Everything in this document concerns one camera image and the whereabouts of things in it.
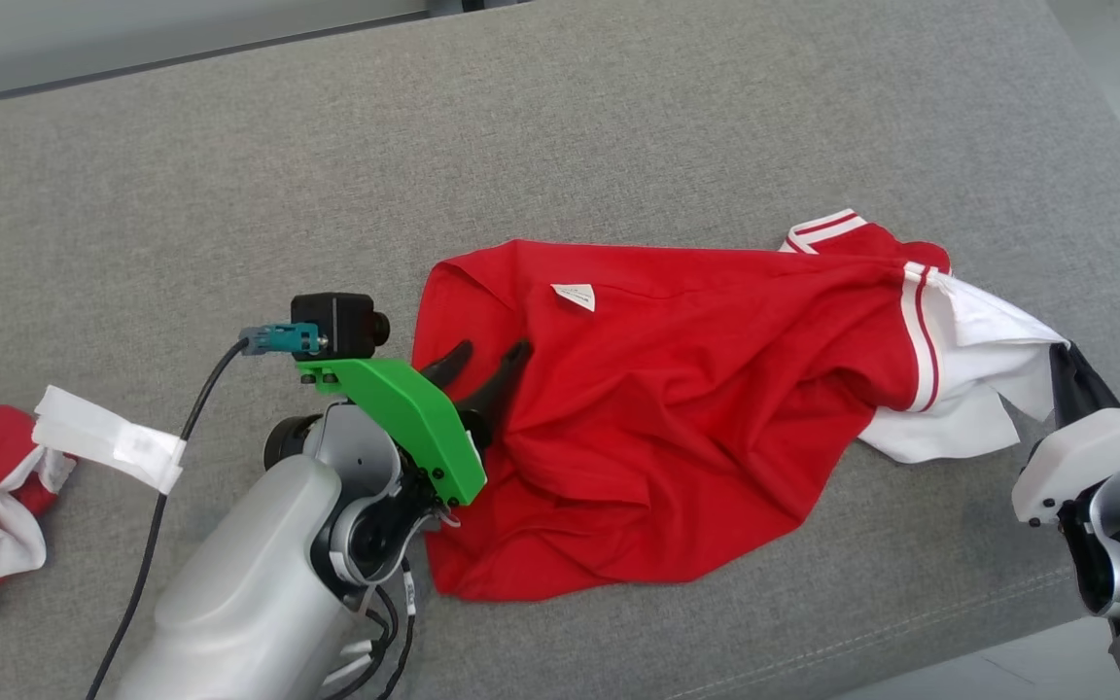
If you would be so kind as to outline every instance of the white label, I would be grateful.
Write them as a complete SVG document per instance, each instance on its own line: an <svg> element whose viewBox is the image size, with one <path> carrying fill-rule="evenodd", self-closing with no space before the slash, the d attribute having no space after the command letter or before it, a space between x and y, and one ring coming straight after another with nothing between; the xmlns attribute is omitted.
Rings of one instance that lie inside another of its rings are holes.
<svg viewBox="0 0 1120 700"><path fill-rule="evenodd" d="M404 615L417 615L417 589L413 587L413 575L404 571Z"/></svg>
<svg viewBox="0 0 1120 700"><path fill-rule="evenodd" d="M581 306L587 311L595 310L595 288L588 283L553 283L551 289L556 289L560 297L572 301L573 305Z"/></svg>

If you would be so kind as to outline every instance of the black cable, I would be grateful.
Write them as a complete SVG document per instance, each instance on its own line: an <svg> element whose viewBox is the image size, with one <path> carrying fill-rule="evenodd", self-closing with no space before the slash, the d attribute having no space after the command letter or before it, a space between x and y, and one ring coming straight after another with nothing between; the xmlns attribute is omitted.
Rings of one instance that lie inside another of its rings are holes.
<svg viewBox="0 0 1120 700"><path fill-rule="evenodd" d="M348 685L335 691L333 696L326 697L326 700L346 700L347 697L360 691L379 672L379 668L383 665L383 660L386 656L386 648L392 645L392 642L395 642L395 633L400 629L400 615L395 612L395 603L392 601L391 595L388 595L386 590L383 590L383 586L375 586L374 592L379 595L379 600L382 601L383 608L386 608L386 616L391 619L392 632L386 637L380 637L379 652L371 656L370 665L365 666L364 672L361 672Z"/></svg>
<svg viewBox="0 0 1120 700"><path fill-rule="evenodd" d="M413 620L417 619L417 615L409 616L409 625L404 628L404 647L401 648L401 657L395 661L395 670L392 672L392 678L386 679L386 685L383 687L383 691L379 694L379 700L386 700L388 697L392 694L395 690L395 683L400 682L401 674L404 674L404 664L409 661L409 648L413 647Z"/></svg>
<svg viewBox="0 0 1120 700"><path fill-rule="evenodd" d="M404 647L401 648L401 657L395 661L395 670L392 676L386 679L386 685L379 694L379 700L386 700L395 690L395 683L400 682L401 674L404 674L404 664L409 663L409 648L413 647L413 622L417 620L417 608L413 607L413 577L410 575L409 558L401 558L401 576L404 579L404 604L409 612L409 626L404 631Z"/></svg>
<svg viewBox="0 0 1120 700"><path fill-rule="evenodd" d="M179 431L180 441L188 442L188 438L192 438L193 427L196 426L196 419L202 414L202 409L205 408L206 399L211 398L211 391L214 390L214 384L218 381L218 375L222 375L227 364L232 362L232 358L240 354L248 345L249 338L241 337L235 345L223 354L223 357L218 360L218 364L214 365L214 371L205 379L205 384L202 386L200 393L196 395L196 402L193 402L188 420L184 421L184 429ZM158 531L161 524L164 524L164 508L166 506L167 495L166 493L159 493L158 501L155 504L155 517L150 521L150 534L146 536L146 550L141 554L141 568L137 571L137 584L132 586L132 597L129 598L129 606L123 610L123 616L120 619L120 628L114 631L111 645L106 647L106 655L102 656L102 664L97 668L97 674L93 676L93 682L90 683L90 691L85 692L85 700L93 700L97 697L97 691L102 688L102 682L106 680L106 672L111 670L111 661L114 660L114 653L120 651L120 643L123 643L123 635L129 633L132 616L137 614L137 604L141 603L141 594L146 589L146 579L150 577L150 563L152 558L155 558L155 545L158 544Z"/></svg>
<svg viewBox="0 0 1120 700"><path fill-rule="evenodd" d="M388 645L395 642L395 633L400 632L401 628L401 617L395 613L395 603L392 601L391 595L383 590L383 586L375 586L374 592L379 595L379 601L382 601L383 608L386 608L386 616L392 620L392 634L391 637L386 638Z"/></svg>
<svg viewBox="0 0 1120 700"><path fill-rule="evenodd" d="M379 633L379 638L386 638L386 620L383 619L383 616L374 610L365 610L365 616L370 617L370 622L377 624L380 629L382 629Z"/></svg>

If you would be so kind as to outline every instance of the green bracket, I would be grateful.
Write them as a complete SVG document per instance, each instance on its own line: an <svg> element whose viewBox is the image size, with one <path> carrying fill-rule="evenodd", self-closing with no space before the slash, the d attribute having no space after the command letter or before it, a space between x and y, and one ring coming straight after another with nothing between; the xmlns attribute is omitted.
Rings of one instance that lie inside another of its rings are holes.
<svg viewBox="0 0 1120 700"><path fill-rule="evenodd" d="M401 360L306 360L319 394L342 394L373 418L431 476L446 504L469 505L486 484L452 400Z"/></svg>

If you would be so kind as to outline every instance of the gray fabric surface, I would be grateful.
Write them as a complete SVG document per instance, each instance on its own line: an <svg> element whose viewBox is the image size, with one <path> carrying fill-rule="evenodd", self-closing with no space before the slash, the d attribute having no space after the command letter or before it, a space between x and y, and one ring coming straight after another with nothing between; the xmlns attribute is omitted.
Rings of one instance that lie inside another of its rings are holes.
<svg viewBox="0 0 1120 700"><path fill-rule="evenodd" d="M441 258L774 248L846 205L946 245L1120 391L1120 128L1043 4L556 0L0 102L0 402L53 382L175 431L293 293L373 293L401 356ZM232 365L122 660L270 427L317 407L286 360ZM857 445L799 532L690 586L475 606L422 572L399 694L818 699L1072 619L1062 541L1010 511L1024 455L902 467ZM77 469L48 563L0 588L0 699L84 694L151 505Z"/></svg>

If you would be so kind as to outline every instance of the red t-shirt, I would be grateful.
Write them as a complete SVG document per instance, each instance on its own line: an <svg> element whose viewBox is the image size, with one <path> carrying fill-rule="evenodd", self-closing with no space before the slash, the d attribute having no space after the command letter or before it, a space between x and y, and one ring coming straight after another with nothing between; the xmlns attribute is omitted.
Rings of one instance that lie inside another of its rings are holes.
<svg viewBox="0 0 1120 700"><path fill-rule="evenodd" d="M414 365L470 338L459 399L512 343L534 354L488 483L427 535L439 591L688 581L799 526L875 409L923 409L932 372L907 321L945 252L848 214L795 230L822 255L513 240L440 262Z"/></svg>

